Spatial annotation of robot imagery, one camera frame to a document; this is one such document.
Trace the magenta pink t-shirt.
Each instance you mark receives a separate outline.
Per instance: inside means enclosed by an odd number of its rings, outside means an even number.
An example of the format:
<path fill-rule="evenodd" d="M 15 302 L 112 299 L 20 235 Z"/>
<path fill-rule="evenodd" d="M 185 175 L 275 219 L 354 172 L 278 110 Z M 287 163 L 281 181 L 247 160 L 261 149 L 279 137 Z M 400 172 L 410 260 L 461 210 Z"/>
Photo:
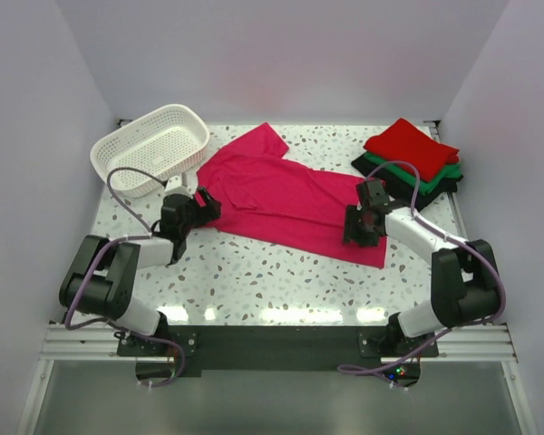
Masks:
<path fill-rule="evenodd" d="M 345 209 L 358 201 L 361 178 L 286 159 L 287 144 L 267 123 L 234 139 L 198 171 L 199 184 L 221 204 L 212 226 L 354 264 L 383 268 L 386 243 L 343 241 Z"/>

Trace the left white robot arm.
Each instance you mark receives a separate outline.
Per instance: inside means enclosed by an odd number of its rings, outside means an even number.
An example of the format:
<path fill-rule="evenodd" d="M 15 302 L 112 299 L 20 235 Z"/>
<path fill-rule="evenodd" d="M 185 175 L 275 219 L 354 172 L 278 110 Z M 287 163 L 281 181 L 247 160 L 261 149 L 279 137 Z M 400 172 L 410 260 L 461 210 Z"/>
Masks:
<path fill-rule="evenodd" d="M 88 235 L 82 241 L 59 291 L 67 308 L 69 330 L 105 322 L 135 333 L 149 355 L 164 353 L 170 344 L 165 315 L 133 295 L 137 273 L 152 266 L 171 266 L 184 255 L 192 230 L 221 217 L 221 203 L 206 188 L 192 195 L 163 199 L 160 218 L 145 236 L 113 240 Z"/>

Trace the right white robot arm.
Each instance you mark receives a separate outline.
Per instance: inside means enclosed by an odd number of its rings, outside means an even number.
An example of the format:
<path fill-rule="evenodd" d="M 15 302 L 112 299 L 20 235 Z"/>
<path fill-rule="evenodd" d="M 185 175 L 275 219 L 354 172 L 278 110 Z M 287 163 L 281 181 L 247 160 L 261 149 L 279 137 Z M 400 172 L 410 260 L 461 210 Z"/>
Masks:
<path fill-rule="evenodd" d="M 345 212 L 343 241 L 374 247 L 384 237 L 409 247 L 431 269 L 430 297 L 389 317 L 385 343 L 405 356 L 418 337 L 491 322 L 505 309 L 505 289 L 491 245 L 457 237 L 423 217 L 413 205 L 391 200 L 380 179 L 356 186 L 358 204 Z"/>

